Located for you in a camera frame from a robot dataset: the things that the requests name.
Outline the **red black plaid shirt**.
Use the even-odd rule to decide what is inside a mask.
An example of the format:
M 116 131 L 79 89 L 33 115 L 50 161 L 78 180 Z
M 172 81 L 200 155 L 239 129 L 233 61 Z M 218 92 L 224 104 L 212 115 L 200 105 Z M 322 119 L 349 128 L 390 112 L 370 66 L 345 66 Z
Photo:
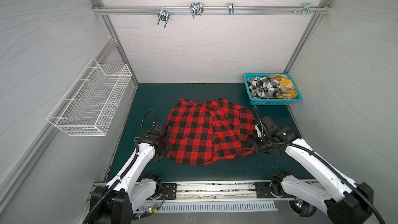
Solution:
M 204 166 L 258 152 L 249 144 L 255 132 L 252 111 L 225 99 L 180 99 L 168 115 L 167 126 L 172 144 L 167 157 L 175 163 Z

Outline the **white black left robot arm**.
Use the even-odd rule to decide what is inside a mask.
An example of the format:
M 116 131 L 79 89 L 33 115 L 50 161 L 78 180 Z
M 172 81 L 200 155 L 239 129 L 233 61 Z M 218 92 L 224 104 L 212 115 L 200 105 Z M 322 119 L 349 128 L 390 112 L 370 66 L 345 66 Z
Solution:
M 167 124 L 155 122 L 149 132 L 134 139 L 135 150 L 122 169 L 105 186 L 91 193 L 84 224 L 130 224 L 141 216 L 134 212 L 150 197 L 162 195 L 162 178 L 149 174 L 138 181 L 152 159 L 160 161 L 171 150 Z

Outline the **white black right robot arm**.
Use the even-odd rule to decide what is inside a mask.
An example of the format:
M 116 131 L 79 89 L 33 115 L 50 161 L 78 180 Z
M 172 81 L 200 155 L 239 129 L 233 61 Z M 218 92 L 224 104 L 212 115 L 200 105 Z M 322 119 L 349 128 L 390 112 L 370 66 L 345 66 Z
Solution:
M 280 129 L 266 116 L 255 124 L 255 134 L 249 144 L 265 153 L 285 152 L 318 182 L 316 186 L 281 171 L 268 185 L 255 184 L 259 198 L 267 192 L 275 198 L 290 197 L 289 205 L 298 215 L 311 217 L 320 210 L 334 224 L 363 224 L 375 213 L 372 210 L 373 189 L 338 171 L 291 128 Z

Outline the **teal plastic basket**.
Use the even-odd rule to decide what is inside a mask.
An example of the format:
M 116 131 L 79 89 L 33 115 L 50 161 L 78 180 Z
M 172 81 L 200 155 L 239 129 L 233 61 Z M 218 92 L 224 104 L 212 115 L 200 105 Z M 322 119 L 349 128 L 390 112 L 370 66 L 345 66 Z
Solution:
M 255 77 L 268 77 L 269 75 L 272 75 L 272 74 L 264 74 L 264 73 L 262 73 L 262 74 L 253 74 L 253 73 L 251 73 L 251 74 L 245 74 L 244 75 L 246 91 L 248 93 L 249 101 L 250 101 L 251 105 L 253 105 L 253 106 L 255 106 L 255 105 L 257 105 L 257 106 L 260 106 L 260 105 L 264 105 L 264 106 L 266 106 L 266 105 L 290 105 L 290 104 L 292 104 L 294 102 L 298 102 L 298 101 L 300 101 L 302 99 L 300 91 L 296 87 L 294 80 L 288 74 L 283 74 L 283 75 L 288 76 L 293 81 L 293 84 L 295 85 L 295 87 L 296 87 L 296 89 L 298 91 L 298 96 L 297 96 L 296 99 L 277 99 L 277 98 L 275 98 L 275 99 L 253 99 L 249 95 L 247 79 L 255 78 Z

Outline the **black white checkered shirt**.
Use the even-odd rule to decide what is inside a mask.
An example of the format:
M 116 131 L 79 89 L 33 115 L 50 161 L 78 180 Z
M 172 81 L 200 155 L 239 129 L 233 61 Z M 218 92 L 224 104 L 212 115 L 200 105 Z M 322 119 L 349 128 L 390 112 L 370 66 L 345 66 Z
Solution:
M 269 77 L 247 79 L 249 95 L 253 99 L 275 99 L 279 95 L 280 83 Z

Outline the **yellow plaid shirt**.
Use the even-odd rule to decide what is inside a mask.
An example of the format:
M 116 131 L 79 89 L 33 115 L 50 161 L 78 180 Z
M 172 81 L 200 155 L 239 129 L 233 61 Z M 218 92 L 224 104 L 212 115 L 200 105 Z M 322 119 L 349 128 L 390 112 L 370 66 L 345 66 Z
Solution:
M 293 84 L 293 81 L 283 74 L 272 74 L 268 76 L 269 79 L 274 79 L 279 82 L 279 92 L 277 99 L 296 99 L 298 91 Z

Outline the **metal u-bolt hook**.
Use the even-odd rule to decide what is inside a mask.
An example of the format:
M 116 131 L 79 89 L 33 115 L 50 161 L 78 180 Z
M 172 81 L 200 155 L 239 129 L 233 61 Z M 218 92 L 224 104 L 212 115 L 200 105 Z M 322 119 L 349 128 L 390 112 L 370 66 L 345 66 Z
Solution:
M 160 22 L 164 22 L 163 27 L 166 28 L 169 18 L 170 18 L 170 14 L 167 10 L 164 10 L 164 9 L 159 10 L 157 25 L 159 25 Z
M 204 11 L 203 4 L 200 2 L 193 3 L 189 6 L 192 17 L 195 19 L 196 16 L 202 16 Z

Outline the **metal clip hook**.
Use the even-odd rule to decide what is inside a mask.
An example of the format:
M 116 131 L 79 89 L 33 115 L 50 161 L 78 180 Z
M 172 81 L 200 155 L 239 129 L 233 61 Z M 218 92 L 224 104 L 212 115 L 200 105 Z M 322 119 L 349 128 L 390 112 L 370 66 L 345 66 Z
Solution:
M 234 3 L 230 3 L 229 4 L 229 15 L 230 16 L 234 15 L 234 12 L 235 12 Z

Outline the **metal u-bolt hook middle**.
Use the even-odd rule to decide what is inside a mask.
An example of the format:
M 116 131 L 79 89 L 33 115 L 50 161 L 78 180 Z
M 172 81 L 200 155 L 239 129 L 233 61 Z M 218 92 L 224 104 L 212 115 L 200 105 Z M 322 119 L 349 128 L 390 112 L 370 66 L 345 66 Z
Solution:
M 196 16 L 202 16 L 204 11 L 203 4 L 200 2 L 193 3 L 189 6 L 192 17 L 195 19 Z

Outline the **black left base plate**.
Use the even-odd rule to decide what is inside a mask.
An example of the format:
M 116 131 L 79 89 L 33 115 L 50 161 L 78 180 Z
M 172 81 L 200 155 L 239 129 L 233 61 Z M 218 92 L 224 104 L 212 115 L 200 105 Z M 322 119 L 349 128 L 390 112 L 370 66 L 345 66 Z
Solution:
M 155 191 L 155 195 L 149 197 L 147 200 L 160 201 L 160 200 L 175 200 L 177 194 L 176 183 L 163 183 L 161 189 Z

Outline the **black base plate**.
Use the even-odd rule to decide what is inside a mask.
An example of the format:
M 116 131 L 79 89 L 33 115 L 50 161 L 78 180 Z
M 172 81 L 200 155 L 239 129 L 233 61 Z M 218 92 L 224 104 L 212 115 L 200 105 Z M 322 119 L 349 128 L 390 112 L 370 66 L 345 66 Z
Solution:
M 177 194 L 176 183 L 163 183 L 161 189 L 155 191 L 155 195 L 149 197 L 147 200 L 160 201 L 160 200 L 175 200 Z
M 283 198 L 285 192 L 281 185 L 276 182 L 258 181 L 250 186 L 250 191 L 256 193 L 256 197 L 260 199 L 265 198 Z

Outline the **metal bracket hook right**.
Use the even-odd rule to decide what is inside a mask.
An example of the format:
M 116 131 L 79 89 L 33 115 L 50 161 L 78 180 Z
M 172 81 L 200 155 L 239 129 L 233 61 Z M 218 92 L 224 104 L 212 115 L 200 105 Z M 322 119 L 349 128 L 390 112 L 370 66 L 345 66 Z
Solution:
M 300 14 L 300 15 L 317 15 L 317 14 L 319 14 L 320 13 L 320 11 L 319 10 L 313 10 L 312 8 L 311 8 L 311 5 L 310 5 L 310 3 L 307 3 L 307 4 L 305 4 L 304 5 L 304 7 L 301 9 L 301 10 L 298 10 L 298 11 L 296 11 L 296 10 L 293 10 L 292 11 L 294 14 Z

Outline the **aluminium horizontal rail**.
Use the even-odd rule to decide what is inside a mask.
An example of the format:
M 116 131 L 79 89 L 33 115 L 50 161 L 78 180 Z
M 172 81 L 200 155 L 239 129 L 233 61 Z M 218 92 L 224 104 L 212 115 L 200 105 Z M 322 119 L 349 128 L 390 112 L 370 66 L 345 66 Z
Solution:
M 301 10 L 304 6 L 237 6 L 234 4 L 234 15 L 294 15 L 293 10 Z M 227 6 L 203 6 L 202 15 L 229 15 L 229 5 Z M 329 14 L 331 7 L 311 6 L 313 10 L 319 10 L 319 14 Z M 174 15 L 191 15 L 188 6 L 170 6 L 170 7 L 101 7 L 94 9 L 95 15 L 108 16 L 156 16 L 158 11 L 164 9 L 171 16 Z

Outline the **right aluminium corner post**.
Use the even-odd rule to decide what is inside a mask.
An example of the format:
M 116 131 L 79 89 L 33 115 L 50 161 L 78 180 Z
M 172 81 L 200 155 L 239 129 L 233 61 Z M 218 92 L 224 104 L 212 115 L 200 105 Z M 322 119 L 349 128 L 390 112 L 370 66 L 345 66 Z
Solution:
M 332 0 L 320 0 L 319 5 L 322 7 L 329 7 L 331 4 Z M 285 69 L 284 69 L 284 73 L 285 74 L 289 74 L 289 72 L 291 71 L 294 63 L 296 62 L 296 60 L 298 59 L 298 57 L 300 56 L 301 52 L 303 51 L 307 41 L 309 40 L 310 36 L 312 35 L 313 31 L 315 30 L 316 26 L 318 25 L 320 19 L 322 18 L 321 14 L 315 14 L 310 18 L 310 21 L 302 35 L 302 37 L 300 38 L 294 52 L 292 53 L 291 58 L 289 59 Z

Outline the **aluminium corner frame post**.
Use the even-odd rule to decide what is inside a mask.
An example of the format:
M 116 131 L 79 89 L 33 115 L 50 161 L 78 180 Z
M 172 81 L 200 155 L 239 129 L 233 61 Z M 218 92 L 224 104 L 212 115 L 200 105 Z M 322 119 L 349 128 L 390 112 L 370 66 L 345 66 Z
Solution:
M 97 8 L 101 8 L 104 6 L 104 3 L 102 0 L 93 0 L 93 1 L 94 1 L 94 3 L 92 3 L 93 7 L 95 6 Z M 130 62 L 128 61 L 125 50 L 120 42 L 120 39 L 116 33 L 116 30 L 114 28 L 114 25 L 113 25 L 110 17 L 108 15 L 99 15 L 99 17 L 101 18 L 103 24 L 105 25 L 105 28 L 106 28 L 108 34 L 110 35 L 110 37 L 116 41 L 116 50 L 117 50 L 119 56 L 121 57 L 122 62 L 124 62 L 127 65 L 128 69 L 130 70 L 130 72 L 132 74 L 133 85 L 135 87 L 138 87 L 138 85 L 139 85 L 138 80 L 133 72 Z

